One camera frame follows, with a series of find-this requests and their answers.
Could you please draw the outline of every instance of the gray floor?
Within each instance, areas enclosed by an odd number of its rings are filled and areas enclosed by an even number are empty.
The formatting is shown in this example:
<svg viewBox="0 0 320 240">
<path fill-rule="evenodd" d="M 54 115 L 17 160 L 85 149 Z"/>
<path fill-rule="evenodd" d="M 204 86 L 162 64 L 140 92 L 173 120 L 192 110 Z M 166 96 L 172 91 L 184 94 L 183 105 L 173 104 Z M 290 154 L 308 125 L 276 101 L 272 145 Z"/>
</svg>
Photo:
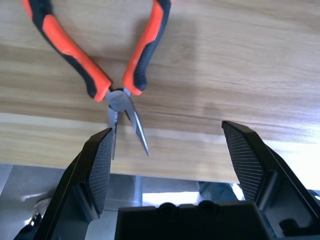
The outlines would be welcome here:
<svg viewBox="0 0 320 240">
<path fill-rule="evenodd" d="M 17 235 L 34 213 L 36 202 L 53 195 L 63 172 L 58 168 L 0 164 L 1 240 L 12 240 Z M 180 192 L 197 192 L 196 182 L 112 174 L 104 212 L 89 225 L 86 239 L 114 239 L 117 209 L 141 206 L 142 193 Z"/>
</svg>

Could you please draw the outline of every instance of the pliers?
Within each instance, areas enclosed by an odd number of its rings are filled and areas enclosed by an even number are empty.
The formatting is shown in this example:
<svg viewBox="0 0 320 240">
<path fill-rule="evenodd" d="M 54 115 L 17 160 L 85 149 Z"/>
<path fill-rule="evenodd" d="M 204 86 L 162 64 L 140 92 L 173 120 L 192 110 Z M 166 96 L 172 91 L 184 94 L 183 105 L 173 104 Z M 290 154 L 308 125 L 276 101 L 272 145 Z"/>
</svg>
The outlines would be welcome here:
<svg viewBox="0 0 320 240">
<path fill-rule="evenodd" d="M 149 156 L 144 129 L 130 96 L 131 93 L 140 95 L 147 87 L 146 68 L 167 25 L 171 1 L 153 0 L 149 21 L 123 75 L 124 88 L 118 89 L 112 89 L 108 75 L 64 31 L 53 14 L 50 0 L 22 0 L 22 3 L 44 38 L 82 76 L 88 95 L 97 102 L 107 100 L 108 126 L 113 132 L 112 159 L 115 157 L 118 113 L 122 111 Z"/>
</svg>

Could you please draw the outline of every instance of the wooden table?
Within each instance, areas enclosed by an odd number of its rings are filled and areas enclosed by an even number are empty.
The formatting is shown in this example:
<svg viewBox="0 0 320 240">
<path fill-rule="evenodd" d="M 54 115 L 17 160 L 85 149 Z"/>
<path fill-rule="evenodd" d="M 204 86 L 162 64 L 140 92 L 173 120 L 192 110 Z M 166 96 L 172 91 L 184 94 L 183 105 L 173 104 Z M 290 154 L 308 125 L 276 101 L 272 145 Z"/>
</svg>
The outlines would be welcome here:
<svg viewBox="0 0 320 240">
<path fill-rule="evenodd" d="M 71 37 L 121 86 L 149 0 L 53 1 Z M 113 173 L 237 182 L 222 120 L 256 130 L 320 189 L 320 5 L 176 0 L 133 101 L 151 156 L 121 117 Z M 107 104 L 40 35 L 21 1 L 0 3 L 0 161 L 66 167 L 107 127 Z"/>
</svg>

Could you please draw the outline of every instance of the person's leg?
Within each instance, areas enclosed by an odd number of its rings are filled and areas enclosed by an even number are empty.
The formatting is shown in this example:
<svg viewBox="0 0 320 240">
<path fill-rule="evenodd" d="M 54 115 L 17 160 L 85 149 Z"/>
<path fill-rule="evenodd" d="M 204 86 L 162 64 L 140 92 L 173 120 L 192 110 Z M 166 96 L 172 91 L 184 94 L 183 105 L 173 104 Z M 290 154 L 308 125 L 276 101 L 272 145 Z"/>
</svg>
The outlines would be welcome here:
<svg viewBox="0 0 320 240">
<path fill-rule="evenodd" d="M 200 195 L 205 200 L 209 200 L 215 204 L 238 201 L 234 191 L 228 183 L 198 181 L 197 185 Z"/>
</svg>

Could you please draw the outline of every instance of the orange and black handle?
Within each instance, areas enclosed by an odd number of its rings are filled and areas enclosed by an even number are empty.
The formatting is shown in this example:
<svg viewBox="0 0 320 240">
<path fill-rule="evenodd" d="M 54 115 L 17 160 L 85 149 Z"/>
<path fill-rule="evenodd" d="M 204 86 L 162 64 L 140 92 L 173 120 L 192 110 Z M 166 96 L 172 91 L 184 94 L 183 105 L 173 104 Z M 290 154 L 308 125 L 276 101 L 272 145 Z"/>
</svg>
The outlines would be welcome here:
<svg viewBox="0 0 320 240">
<path fill-rule="evenodd" d="M 104 99 L 110 78 L 75 44 L 53 15 L 50 0 L 22 0 L 26 12 L 52 47 L 82 76 L 88 95 Z"/>
<path fill-rule="evenodd" d="M 123 76 L 123 85 L 140 95 L 147 87 L 146 68 L 165 31 L 171 0 L 153 0 L 149 21 Z"/>
</svg>

